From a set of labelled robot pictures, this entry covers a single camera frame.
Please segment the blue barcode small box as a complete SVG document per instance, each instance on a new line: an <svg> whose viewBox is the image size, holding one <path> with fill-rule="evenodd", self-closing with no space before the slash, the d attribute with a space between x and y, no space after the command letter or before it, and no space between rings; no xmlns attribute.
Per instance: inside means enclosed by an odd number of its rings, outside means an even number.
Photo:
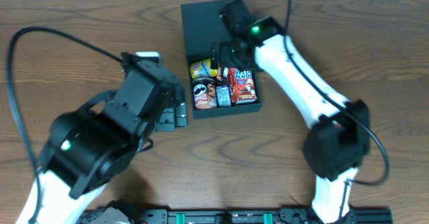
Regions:
<svg viewBox="0 0 429 224"><path fill-rule="evenodd" d="M222 107L231 107L231 94L229 87L227 85L218 86L216 88L216 94L217 94L217 103L220 108Z"/></svg>

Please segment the yellow candy bottle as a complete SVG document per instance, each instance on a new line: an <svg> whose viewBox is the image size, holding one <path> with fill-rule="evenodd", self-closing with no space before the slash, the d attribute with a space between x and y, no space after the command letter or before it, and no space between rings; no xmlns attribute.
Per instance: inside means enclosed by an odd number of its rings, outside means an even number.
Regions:
<svg viewBox="0 0 429 224"><path fill-rule="evenodd" d="M217 73L218 70L211 67L210 59L201 60L190 65L190 75L192 80L215 77Z"/></svg>

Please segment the red Hacks candy bag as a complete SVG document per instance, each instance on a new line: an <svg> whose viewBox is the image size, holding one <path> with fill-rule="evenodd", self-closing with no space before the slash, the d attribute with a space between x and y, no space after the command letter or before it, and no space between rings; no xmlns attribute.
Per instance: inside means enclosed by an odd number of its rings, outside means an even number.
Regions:
<svg viewBox="0 0 429 224"><path fill-rule="evenodd" d="M227 77L228 77L228 73L229 73L229 68L228 67L218 66L217 75L216 75L215 80L219 84L223 84L226 81Z"/></svg>

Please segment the dark green gift box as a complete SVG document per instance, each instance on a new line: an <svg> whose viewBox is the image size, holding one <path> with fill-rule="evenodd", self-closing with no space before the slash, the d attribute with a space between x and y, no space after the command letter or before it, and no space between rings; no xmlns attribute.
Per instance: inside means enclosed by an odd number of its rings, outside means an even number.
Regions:
<svg viewBox="0 0 429 224"><path fill-rule="evenodd" d="M184 49L187 65L206 60L211 57L211 46L214 42L226 42L231 39L221 18L219 11L230 0L206 1L181 5L182 27L184 33ZM192 118L206 119L226 115L258 112L263 103L259 93L258 76L253 74L257 101L232 107L198 110L194 106L193 87L190 87L190 102Z"/></svg>

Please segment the red Hello Panda box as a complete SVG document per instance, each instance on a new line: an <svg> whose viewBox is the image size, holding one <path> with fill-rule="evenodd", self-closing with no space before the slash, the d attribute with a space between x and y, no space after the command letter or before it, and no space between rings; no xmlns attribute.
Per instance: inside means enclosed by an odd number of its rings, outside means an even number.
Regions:
<svg viewBox="0 0 429 224"><path fill-rule="evenodd" d="M257 100L253 73L250 70L240 71L230 68L227 83L231 92L233 105L254 103Z"/></svg>

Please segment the red Pringles can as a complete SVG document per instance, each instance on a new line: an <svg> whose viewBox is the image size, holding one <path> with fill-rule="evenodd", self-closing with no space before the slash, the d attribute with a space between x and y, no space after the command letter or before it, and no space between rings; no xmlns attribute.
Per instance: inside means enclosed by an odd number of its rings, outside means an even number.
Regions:
<svg viewBox="0 0 429 224"><path fill-rule="evenodd" d="M217 93L212 78L198 78L192 81L192 93L196 110L217 108Z"/></svg>

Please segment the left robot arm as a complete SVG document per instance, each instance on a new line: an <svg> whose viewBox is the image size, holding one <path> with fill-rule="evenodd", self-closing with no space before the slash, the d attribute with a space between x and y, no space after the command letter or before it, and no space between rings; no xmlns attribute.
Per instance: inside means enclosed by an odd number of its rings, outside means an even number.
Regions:
<svg viewBox="0 0 429 224"><path fill-rule="evenodd" d="M152 148L153 132L174 131L187 124L184 115L168 124L159 122L165 114L186 106L186 93L180 85L155 101L154 118L135 121L133 133L126 131L126 122L116 123L109 114L92 111L102 101L110 103L115 94L101 92L52 123L18 223L74 223L135 155Z"/></svg>

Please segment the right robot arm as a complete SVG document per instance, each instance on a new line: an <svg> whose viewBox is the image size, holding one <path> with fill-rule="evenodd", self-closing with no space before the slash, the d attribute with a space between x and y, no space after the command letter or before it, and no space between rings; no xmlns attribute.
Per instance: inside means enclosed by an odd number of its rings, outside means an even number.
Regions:
<svg viewBox="0 0 429 224"><path fill-rule="evenodd" d="M310 130L303 154L316 175L312 218L319 223L348 221L350 191L369 152L368 107L326 83L272 17L245 18L232 35L212 43L212 63L219 70L262 70L279 84Z"/></svg>

